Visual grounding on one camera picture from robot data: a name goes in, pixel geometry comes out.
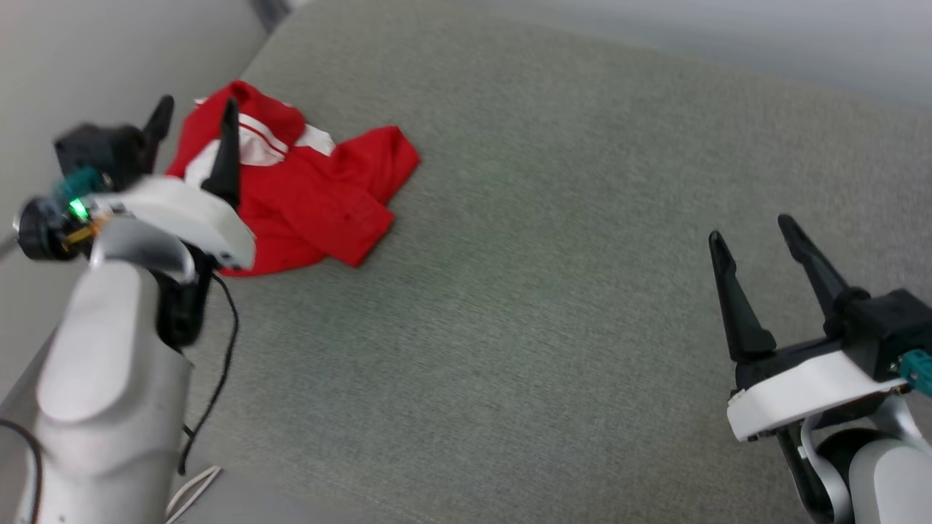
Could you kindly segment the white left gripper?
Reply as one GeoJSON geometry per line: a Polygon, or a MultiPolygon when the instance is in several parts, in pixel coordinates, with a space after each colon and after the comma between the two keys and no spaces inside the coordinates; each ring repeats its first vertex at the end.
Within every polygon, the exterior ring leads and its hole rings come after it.
{"type": "MultiPolygon", "coordinates": [[[[142,129],[144,173],[154,173],[174,109],[173,96],[163,95],[142,129]]],[[[213,168],[201,188],[154,176],[118,194],[90,197],[107,219],[92,243],[90,265],[126,262],[156,279],[154,327],[173,349],[199,338],[213,272],[252,269],[256,258],[253,232],[234,208],[240,206],[239,115],[236,99],[228,99],[213,168]]]]}

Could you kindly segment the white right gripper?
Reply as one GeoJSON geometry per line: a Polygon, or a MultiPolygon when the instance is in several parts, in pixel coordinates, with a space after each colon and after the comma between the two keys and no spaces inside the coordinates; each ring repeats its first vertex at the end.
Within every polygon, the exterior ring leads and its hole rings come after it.
{"type": "MultiPolygon", "coordinates": [[[[839,338],[845,332],[845,309],[854,301],[871,298],[871,294],[849,285],[791,215],[781,213],[778,226],[790,255],[805,270],[818,299],[826,336],[839,338]]],[[[719,230],[710,232],[708,247],[732,362],[748,364],[772,355],[776,350],[773,334],[760,325],[737,279],[735,259],[719,230]]],[[[872,394],[889,394],[906,383],[902,378],[876,381],[842,349],[805,360],[771,378],[756,378],[754,372],[752,366],[735,365],[737,394],[728,402],[727,421],[739,442],[872,394]]]]}

